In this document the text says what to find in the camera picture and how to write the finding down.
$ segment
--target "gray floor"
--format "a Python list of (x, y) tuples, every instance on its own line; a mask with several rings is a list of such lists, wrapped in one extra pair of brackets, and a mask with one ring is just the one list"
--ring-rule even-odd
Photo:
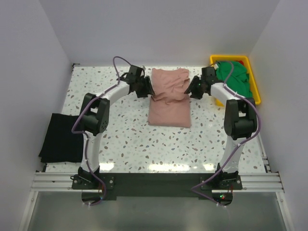
[(119, 197), (90, 209), (78, 192), (41, 192), (30, 231), (284, 231), (275, 193), (237, 193), (227, 210), (195, 198)]

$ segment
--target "table surface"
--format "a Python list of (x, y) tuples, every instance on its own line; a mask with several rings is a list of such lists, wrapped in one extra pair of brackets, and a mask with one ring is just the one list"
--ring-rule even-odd
[[(149, 66), (175, 70), (176, 66)], [(190, 79), (201, 67), (181, 67)], [(120, 74), (128, 66), (118, 68)], [(98, 93), (115, 84), (113, 67), (74, 68), (62, 114), (78, 115), (86, 93)], [(123, 97), (110, 108), (109, 125), (101, 140), (99, 161), (104, 172), (215, 172), (226, 145), (223, 120), (225, 110), (211, 96), (191, 99), (191, 128), (150, 126), (147, 123), (150, 98), (138, 99), (135, 93)], [(240, 173), (264, 173), (260, 139), (249, 141), (242, 152)], [(80, 163), (50, 163), (46, 172), (77, 172)]]

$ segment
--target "cable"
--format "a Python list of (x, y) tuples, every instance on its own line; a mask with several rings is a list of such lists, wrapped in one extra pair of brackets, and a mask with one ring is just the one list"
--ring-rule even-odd
[(106, 190), (106, 185), (105, 185), (105, 183), (104, 183), (100, 178), (98, 178), (98, 177), (94, 174), (94, 172), (92, 171), (92, 169), (91, 169), (91, 167), (90, 167), (90, 164), (89, 164), (89, 162), (88, 162), (89, 135), (88, 135), (86, 132), (84, 132), (84, 131), (76, 131), (76, 127), (77, 127), (77, 125), (80, 123), (82, 117), (84, 116), (84, 114), (86, 113), (86, 111), (90, 108), (90, 106), (92, 105), (92, 103), (94, 103), (96, 100), (98, 100), (99, 98), (101, 98), (102, 96), (104, 96), (107, 92), (111, 91), (112, 89), (114, 89), (115, 87), (117, 87), (117, 86), (120, 84), (120, 80), (121, 80), (121, 79), (120, 79), (120, 74), (119, 74), (119, 72), (118, 72), (118, 70), (117, 70), (116, 63), (115, 63), (115, 59), (116, 59), (116, 58), (122, 59), (122, 60), (124, 60), (125, 62), (127, 62), (129, 65), (131, 65), (129, 61), (127, 61), (126, 59), (124, 59), (124, 58), (122, 58), (122, 57), (120, 57), (120, 56), (115, 56), (115, 57), (113, 58), (113, 65), (114, 65), (114, 68), (115, 68), (115, 71), (116, 71), (116, 75), (117, 75), (117, 84), (114, 84), (113, 86), (111, 86), (111, 87), (109, 87), (107, 90), (105, 90), (105, 92), (103, 92), (103, 93), (100, 94), (99, 96), (93, 98), (93, 99), (87, 104), (87, 106), (83, 109), (83, 111), (80, 113), (79, 117), (77, 118), (75, 124), (74, 124), (73, 127), (72, 127), (72, 133), (74, 133), (74, 134), (83, 134), (83, 135), (86, 136), (86, 143), (85, 143), (85, 159), (86, 159), (87, 167), (88, 167), (88, 169), (89, 169), (91, 175), (92, 175), (96, 180), (98, 180), (98, 182), (99, 182), (100, 184), (102, 184), (102, 186), (103, 186), (103, 188), (104, 188), (103, 197), (102, 197), (99, 201), (97, 201), (97, 202), (95, 202), (95, 203), (90, 203), (90, 204), (89, 204), (90, 206), (99, 204), (99, 203), (105, 198), (107, 190)]
[(211, 197), (209, 197), (209, 196), (207, 196), (207, 195), (205, 195), (205, 194), (203, 194), (203, 193), (201, 193), (201, 192), (198, 192), (196, 189), (199, 188), (199, 187), (201, 187), (201, 186), (203, 186), (203, 185), (205, 185), (205, 184), (207, 184), (207, 183), (210, 182), (213, 178), (215, 178), (215, 177), (223, 170), (223, 168), (227, 165), (227, 163), (231, 160), (231, 158), (233, 157), (233, 155), (235, 154), (235, 152), (240, 148), (240, 146), (243, 145), (243, 144), (245, 144), (246, 142), (252, 140), (254, 137), (256, 137), (256, 136), (259, 134), (259, 132), (260, 132), (260, 130), (261, 130), (261, 118), (260, 118), (260, 114), (259, 114), (259, 112), (257, 111), (256, 107), (255, 107), (250, 101), (248, 101), (245, 97), (243, 97), (243, 96), (241, 96), (241, 95), (238, 95), (236, 92), (234, 92), (233, 90), (231, 90), (231, 89), (227, 86), (227, 80), (228, 80), (229, 77), (232, 75), (233, 70), (234, 70), (234, 65), (233, 65), (233, 63), (230, 62), (230, 61), (228, 61), (228, 60), (222, 60), (221, 62), (228, 62), (228, 63), (231, 64), (231, 70), (230, 70), (229, 74), (227, 75), (227, 77), (226, 77), (226, 79), (225, 79), (225, 81), (224, 81), (224, 89), (225, 89), (227, 92), (229, 92), (230, 94), (234, 95), (235, 97), (237, 97), (237, 98), (239, 98), (239, 99), (244, 100), (245, 102), (247, 102), (247, 103), (254, 109), (254, 111), (255, 111), (255, 113), (256, 113), (256, 116), (257, 116), (257, 120), (258, 120), (258, 127), (257, 127), (257, 131), (255, 132), (255, 134), (254, 134), (252, 137), (249, 137), (249, 138), (247, 138), (246, 140), (240, 142), (240, 143), (234, 148), (234, 150), (231, 152), (231, 154), (230, 154), (230, 156), (228, 157), (228, 159), (226, 160), (226, 162), (220, 167), (220, 169), (219, 169), (216, 173), (214, 173), (210, 178), (208, 178), (208, 179), (205, 180), (204, 182), (202, 182), (202, 183), (200, 183), (200, 184), (197, 184), (197, 185), (195, 185), (195, 186), (193, 186), (193, 187), (191, 188), (191, 190), (192, 190), (194, 193), (196, 193), (196, 194), (198, 194), (198, 195), (200, 195), (200, 196), (203, 196), (203, 197), (205, 197), (205, 198), (207, 198), (207, 199), (213, 201), (213, 202), (216, 203), (217, 205), (224, 206), (224, 205), (222, 205), (221, 203), (215, 201), (213, 198), (211, 198)]

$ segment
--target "folded garment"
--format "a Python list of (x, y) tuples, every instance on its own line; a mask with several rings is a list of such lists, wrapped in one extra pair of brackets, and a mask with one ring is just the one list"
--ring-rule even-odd
[[(227, 81), (227, 86), (246, 98), (253, 97), (250, 91), (249, 74), (247, 74), (246, 67), (237, 61), (231, 62), (233, 63), (234, 70)], [(231, 71), (231, 65), (228, 62), (218, 62), (218, 66), (219, 68), (216, 70), (217, 78), (225, 80)]]
[(83, 135), (71, 132), (77, 118), (78, 116), (52, 114), (43, 147), (39, 153), (41, 162), (81, 162)]
[(152, 69), (155, 96), (150, 100), (149, 125), (190, 128), (189, 70)]

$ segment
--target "pink cloth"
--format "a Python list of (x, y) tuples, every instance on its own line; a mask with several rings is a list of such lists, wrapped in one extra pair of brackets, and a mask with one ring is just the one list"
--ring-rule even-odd
[(189, 70), (165, 71), (152, 69), (149, 125), (191, 127), (190, 100), (185, 90), (189, 86)]

